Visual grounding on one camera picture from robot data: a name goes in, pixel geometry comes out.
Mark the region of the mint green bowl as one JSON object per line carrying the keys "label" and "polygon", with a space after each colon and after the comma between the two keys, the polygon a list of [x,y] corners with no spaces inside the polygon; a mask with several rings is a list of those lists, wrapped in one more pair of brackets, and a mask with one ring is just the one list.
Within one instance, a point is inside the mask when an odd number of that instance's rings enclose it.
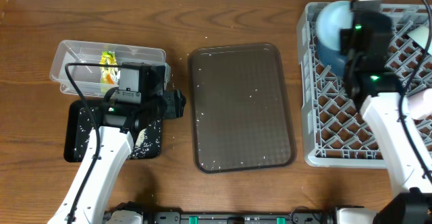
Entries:
{"label": "mint green bowl", "polygon": [[429,37],[429,29],[426,26],[419,26],[408,33],[408,36],[422,49],[425,49]]}

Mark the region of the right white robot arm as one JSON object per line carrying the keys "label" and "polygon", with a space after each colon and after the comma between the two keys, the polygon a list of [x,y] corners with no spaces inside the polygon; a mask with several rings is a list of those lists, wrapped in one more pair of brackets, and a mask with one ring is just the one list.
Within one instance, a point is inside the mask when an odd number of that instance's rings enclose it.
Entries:
{"label": "right white robot arm", "polygon": [[337,1],[319,15],[319,41],[348,97],[370,127],[387,165],[393,200],[381,211],[344,207],[336,223],[430,223],[431,156],[416,129],[401,81],[385,68],[392,20],[379,1]]}

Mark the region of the green yellow snack wrapper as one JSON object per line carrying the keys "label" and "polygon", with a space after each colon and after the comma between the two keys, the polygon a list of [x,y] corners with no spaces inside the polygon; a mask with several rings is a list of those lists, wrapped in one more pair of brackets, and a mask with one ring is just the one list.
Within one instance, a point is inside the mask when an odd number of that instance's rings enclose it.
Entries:
{"label": "green yellow snack wrapper", "polygon": [[101,92],[106,93],[112,85],[117,86],[119,81],[119,69],[117,67],[110,67],[110,65],[117,65],[115,53],[113,51],[103,51],[101,60],[99,62],[101,69]]}

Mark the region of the small pink white cup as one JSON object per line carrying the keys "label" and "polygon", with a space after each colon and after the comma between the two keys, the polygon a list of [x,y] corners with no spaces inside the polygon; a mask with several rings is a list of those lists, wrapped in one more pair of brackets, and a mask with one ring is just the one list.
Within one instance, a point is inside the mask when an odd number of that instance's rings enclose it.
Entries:
{"label": "small pink white cup", "polygon": [[431,115],[431,95],[432,91],[428,88],[408,98],[408,107],[413,119],[422,120]]}

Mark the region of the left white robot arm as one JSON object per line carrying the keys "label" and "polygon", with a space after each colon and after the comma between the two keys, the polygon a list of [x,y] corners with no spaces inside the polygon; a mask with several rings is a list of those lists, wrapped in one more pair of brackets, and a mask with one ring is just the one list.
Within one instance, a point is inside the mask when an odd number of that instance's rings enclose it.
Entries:
{"label": "left white robot arm", "polygon": [[118,85],[92,108],[73,80],[72,66],[65,65],[65,74],[92,129],[78,172],[50,223],[102,223],[119,171],[140,132],[154,121],[180,118],[186,99],[179,90],[165,91],[165,66],[123,62],[116,66]]}

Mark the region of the dark blue plate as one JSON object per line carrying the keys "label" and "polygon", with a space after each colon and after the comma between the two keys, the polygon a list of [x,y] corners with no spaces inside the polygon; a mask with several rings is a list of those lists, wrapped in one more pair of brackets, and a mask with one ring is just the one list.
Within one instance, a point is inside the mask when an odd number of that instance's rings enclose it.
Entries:
{"label": "dark blue plate", "polygon": [[330,66],[330,71],[342,78],[345,72],[346,57],[341,54],[340,39],[330,37],[318,37],[317,53],[320,62],[324,66]]}

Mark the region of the light blue white bowl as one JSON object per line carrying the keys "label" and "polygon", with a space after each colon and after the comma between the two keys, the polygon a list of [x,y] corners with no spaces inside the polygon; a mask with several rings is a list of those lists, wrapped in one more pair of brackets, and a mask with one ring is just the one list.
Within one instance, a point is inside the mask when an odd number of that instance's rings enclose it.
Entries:
{"label": "light blue white bowl", "polygon": [[352,27],[353,14],[349,1],[326,5],[319,13],[316,30],[319,42],[328,49],[340,50],[340,31]]}

